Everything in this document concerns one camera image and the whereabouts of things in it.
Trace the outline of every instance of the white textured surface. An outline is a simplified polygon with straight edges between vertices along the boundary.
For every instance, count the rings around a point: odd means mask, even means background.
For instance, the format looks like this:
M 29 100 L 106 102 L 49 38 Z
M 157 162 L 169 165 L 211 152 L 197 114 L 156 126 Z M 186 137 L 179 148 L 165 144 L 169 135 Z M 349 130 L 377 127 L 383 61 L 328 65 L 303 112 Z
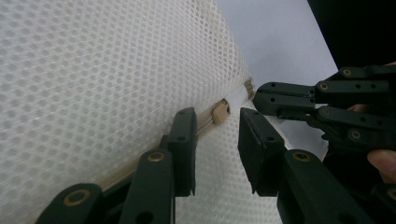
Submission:
M 248 101 L 247 88 L 245 85 L 240 86 L 235 91 L 230 92 L 225 100 L 228 102 L 230 113 L 238 112 L 241 105 Z
M 254 108 L 251 102 L 243 107 Z M 282 223 L 276 198 L 251 193 L 239 158 L 239 111 L 199 142 L 196 195 L 177 198 L 176 223 Z
M 247 79 L 212 1 L 1 1 L 0 223 L 34 219 Z

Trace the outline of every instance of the brass rivet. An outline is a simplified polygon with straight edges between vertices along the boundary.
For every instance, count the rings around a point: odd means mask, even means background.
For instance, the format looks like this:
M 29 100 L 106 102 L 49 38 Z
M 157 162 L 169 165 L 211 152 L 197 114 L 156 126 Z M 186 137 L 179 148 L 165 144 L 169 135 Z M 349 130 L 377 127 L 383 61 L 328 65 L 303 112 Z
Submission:
M 344 70 L 344 75 L 350 76 L 352 72 L 350 70 Z
M 161 152 L 153 152 L 148 155 L 149 161 L 163 161 L 163 159 L 165 159 L 165 154 Z
M 320 88 L 326 91 L 327 89 L 329 89 L 329 86 L 326 83 L 322 83 L 320 84 Z
M 359 139 L 359 138 L 361 138 L 361 134 L 355 131 L 355 132 L 352 132 L 352 137 Z
M 332 113 L 332 111 L 330 109 L 328 109 L 328 108 L 325 108 L 322 111 L 323 111 L 323 114 L 326 115 L 326 116 L 329 116 Z
M 387 190 L 387 194 L 388 196 L 393 199 L 394 201 L 396 201 L 396 188 L 391 188 Z
M 91 193 L 87 189 L 76 189 L 64 197 L 64 205 L 71 207 L 82 204 L 90 197 L 90 195 Z
M 293 157 L 297 161 L 311 161 L 311 156 L 303 152 L 295 152 Z

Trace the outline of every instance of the screw head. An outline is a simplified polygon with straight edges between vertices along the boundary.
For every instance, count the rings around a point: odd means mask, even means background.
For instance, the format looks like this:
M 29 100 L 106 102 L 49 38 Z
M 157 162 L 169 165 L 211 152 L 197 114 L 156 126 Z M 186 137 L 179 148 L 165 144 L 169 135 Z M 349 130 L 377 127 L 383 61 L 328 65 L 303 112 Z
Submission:
M 360 139 L 361 138 L 361 134 L 359 132 L 352 132 L 352 137 L 355 139 Z
M 344 75 L 346 75 L 347 77 L 350 76 L 352 74 L 352 72 L 350 70 L 344 70 Z
M 153 152 L 148 155 L 149 161 L 163 161 L 163 159 L 165 159 L 165 154 L 161 152 Z
M 322 84 L 320 84 L 320 88 L 326 91 L 327 89 L 329 89 L 329 86 L 323 82 Z
M 311 156 L 303 152 L 293 153 L 293 158 L 297 161 L 311 161 Z
M 90 198 L 91 192 L 87 189 L 76 189 L 64 197 L 64 205 L 72 207 L 84 203 Z
M 326 116 L 329 116 L 329 115 L 332 113 L 332 111 L 331 111 L 329 108 L 324 108 L 324 109 L 322 110 L 322 112 L 323 112 L 323 114 L 326 115 Z

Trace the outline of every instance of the beige plastic clip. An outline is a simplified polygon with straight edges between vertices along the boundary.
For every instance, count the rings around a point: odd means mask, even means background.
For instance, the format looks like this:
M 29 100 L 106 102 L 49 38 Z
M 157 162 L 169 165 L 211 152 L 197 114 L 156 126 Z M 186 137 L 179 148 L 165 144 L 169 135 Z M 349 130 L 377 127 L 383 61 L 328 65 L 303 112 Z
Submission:
M 244 83 L 244 85 L 245 85 L 245 87 L 247 88 L 247 96 L 248 96 L 248 99 L 253 98 L 255 92 L 254 92 L 254 85 L 253 85 L 253 83 L 252 83 L 251 78 L 250 78 L 249 80 L 247 80 L 247 81 Z
M 226 100 L 222 100 L 221 102 L 219 102 L 219 104 L 212 112 L 213 122 L 216 125 L 222 124 L 228 118 L 229 115 L 230 115 L 230 109 L 228 102 Z

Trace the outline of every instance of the white mesh fabric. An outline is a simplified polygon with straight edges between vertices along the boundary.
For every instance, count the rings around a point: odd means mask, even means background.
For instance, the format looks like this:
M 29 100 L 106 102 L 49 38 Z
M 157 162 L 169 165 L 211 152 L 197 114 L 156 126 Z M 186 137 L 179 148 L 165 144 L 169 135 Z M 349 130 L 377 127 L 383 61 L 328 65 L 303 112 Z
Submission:
M 35 219 L 247 79 L 213 1 L 1 1 L 0 223 Z
M 243 107 L 254 108 L 251 102 Z M 238 133 L 235 111 L 198 142 L 196 195 L 177 198 L 176 223 L 282 223 L 276 198 L 251 193 L 239 158 Z

